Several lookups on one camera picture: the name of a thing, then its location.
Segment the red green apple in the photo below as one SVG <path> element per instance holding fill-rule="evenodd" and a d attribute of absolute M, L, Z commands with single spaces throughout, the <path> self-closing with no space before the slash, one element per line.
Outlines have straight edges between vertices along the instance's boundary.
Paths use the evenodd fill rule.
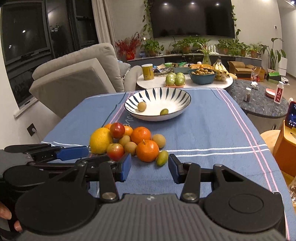
<path fill-rule="evenodd" d="M 119 161 L 121 157 L 125 154 L 124 147 L 119 143 L 112 143 L 106 149 L 107 156 L 112 161 Z"/>

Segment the small green fruit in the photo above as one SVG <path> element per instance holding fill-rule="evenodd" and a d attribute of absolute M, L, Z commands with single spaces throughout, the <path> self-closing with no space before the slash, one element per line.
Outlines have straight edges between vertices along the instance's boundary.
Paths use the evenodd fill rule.
<path fill-rule="evenodd" d="M 169 113 L 169 110 L 165 108 L 161 110 L 160 115 L 166 115 L 168 113 Z"/>
<path fill-rule="evenodd" d="M 156 159 L 157 166 L 161 167 L 165 165 L 168 161 L 168 157 L 169 157 L 169 154 L 167 151 L 165 150 L 161 151 Z"/>

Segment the large orange tangerine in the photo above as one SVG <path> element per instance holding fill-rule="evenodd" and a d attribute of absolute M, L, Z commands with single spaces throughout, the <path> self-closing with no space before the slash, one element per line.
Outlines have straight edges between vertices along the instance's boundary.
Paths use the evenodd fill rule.
<path fill-rule="evenodd" d="M 144 126 L 139 126 L 133 130 L 130 138 L 132 142 L 138 145 L 143 140 L 150 140 L 152 138 L 152 134 L 148 128 Z"/>

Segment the small back orange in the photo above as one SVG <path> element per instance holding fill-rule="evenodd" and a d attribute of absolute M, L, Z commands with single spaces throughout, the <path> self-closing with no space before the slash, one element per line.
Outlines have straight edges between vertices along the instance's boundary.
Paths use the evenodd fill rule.
<path fill-rule="evenodd" d="M 133 128 L 130 126 L 124 126 L 125 127 L 125 135 L 126 136 L 131 136 L 133 132 Z"/>

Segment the large yellow lemon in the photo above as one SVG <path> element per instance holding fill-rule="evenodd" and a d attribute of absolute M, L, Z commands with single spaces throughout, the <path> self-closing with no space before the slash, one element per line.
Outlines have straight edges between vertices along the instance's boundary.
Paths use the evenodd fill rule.
<path fill-rule="evenodd" d="M 108 128 L 98 128 L 90 137 L 89 147 L 93 154 L 105 154 L 107 147 L 113 143 Z"/>

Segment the white blue striped bowl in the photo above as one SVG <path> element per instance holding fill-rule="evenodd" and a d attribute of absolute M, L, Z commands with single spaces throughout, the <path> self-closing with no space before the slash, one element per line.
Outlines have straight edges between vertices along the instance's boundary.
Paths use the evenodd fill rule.
<path fill-rule="evenodd" d="M 125 101 L 125 110 L 135 118 L 143 121 L 166 121 L 182 114 L 191 103 L 191 96 L 180 88 L 156 87 L 141 90 L 128 97 Z M 144 101 L 147 104 L 145 111 L 140 112 L 137 105 Z M 169 113 L 160 115 L 162 109 Z"/>

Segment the yellow canister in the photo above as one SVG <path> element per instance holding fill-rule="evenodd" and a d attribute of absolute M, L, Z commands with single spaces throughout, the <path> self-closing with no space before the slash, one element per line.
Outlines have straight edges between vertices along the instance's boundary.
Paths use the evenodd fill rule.
<path fill-rule="evenodd" d="M 154 79 L 153 64 L 147 63 L 147 64 L 143 64 L 141 67 L 142 67 L 144 80 L 153 80 Z"/>

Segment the teal basket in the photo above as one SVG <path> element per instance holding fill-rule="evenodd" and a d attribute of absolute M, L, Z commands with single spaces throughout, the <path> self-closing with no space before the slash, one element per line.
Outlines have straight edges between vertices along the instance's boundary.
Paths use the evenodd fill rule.
<path fill-rule="evenodd" d="M 178 74 L 178 73 L 183 73 L 183 74 L 189 74 L 189 70 L 191 70 L 190 67 L 173 67 L 173 72 Z"/>

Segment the small spice jar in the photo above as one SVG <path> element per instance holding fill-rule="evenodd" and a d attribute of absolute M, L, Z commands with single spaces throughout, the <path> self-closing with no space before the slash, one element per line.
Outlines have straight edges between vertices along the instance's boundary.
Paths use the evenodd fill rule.
<path fill-rule="evenodd" d="M 245 102 L 250 102 L 250 99 L 251 99 L 251 88 L 247 87 L 245 89 L 245 93 L 244 93 L 244 97 L 243 97 L 243 100 Z"/>

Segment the dark marble round table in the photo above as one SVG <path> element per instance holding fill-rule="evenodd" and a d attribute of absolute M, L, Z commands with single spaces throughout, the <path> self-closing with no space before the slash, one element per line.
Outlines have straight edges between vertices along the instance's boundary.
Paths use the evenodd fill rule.
<path fill-rule="evenodd" d="M 279 130 L 288 111 L 288 102 L 285 98 L 280 104 L 267 97 L 266 87 L 259 84 L 258 90 L 252 89 L 250 102 L 243 100 L 245 91 L 251 87 L 249 80 L 234 80 L 232 85 L 226 88 L 230 96 L 238 103 L 259 133 L 269 130 Z"/>

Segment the red flower arrangement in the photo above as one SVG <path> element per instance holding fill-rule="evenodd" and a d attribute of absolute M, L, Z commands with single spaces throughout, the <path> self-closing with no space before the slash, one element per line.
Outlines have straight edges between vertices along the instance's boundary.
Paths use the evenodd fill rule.
<path fill-rule="evenodd" d="M 139 32 L 132 35 L 131 38 L 115 41 L 115 47 L 119 56 L 124 57 L 126 61 L 133 60 L 137 53 L 137 49 L 142 44 L 142 36 Z"/>

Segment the cardboard box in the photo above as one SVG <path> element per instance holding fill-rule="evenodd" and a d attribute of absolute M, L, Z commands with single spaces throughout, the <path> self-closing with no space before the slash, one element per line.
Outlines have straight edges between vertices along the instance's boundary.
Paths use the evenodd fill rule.
<path fill-rule="evenodd" d="M 251 79 L 251 74 L 254 72 L 253 68 L 246 66 L 243 62 L 228 61 L 229 72 L 236 75 L 238 79 Z"/>

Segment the smartphone on stand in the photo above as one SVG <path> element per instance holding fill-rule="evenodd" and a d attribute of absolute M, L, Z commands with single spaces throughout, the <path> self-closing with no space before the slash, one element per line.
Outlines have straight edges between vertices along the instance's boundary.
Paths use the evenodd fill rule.
<path fill-rule="evenodd" d="M 296 102 L 291 101 L 288 107 L 287 116 L 285 118 L 285 125 L 289 128 L 296 127 Z"/>

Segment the glass vase with plant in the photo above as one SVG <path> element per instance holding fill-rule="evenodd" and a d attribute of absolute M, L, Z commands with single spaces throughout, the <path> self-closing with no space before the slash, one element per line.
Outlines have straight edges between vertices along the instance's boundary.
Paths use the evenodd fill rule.
<path fill-rule="evenodd" d="M 199 49 L 197 50 L 197 52 L 203 54 L 202 64 L 212 65 L 212 62 L 210 59 L 211 51 L 209 50 L 208 42 L 204 42 L 204 43 L 197 42 L 197 45 L 199 46 Z"/>

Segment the white red label bottle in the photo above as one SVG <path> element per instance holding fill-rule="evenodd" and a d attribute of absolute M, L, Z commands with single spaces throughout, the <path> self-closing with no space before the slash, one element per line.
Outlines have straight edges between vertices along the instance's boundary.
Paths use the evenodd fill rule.
<path fill-rule="evenodd" d="M 283 82 L 279 81 L 278 85 L 276 87 L 275 96 L 274 96 L 275 103 L 277 103 L 277 104 L 281 103 L 283 90 L 284 90 L 284 84 L 283 84 Z"/>

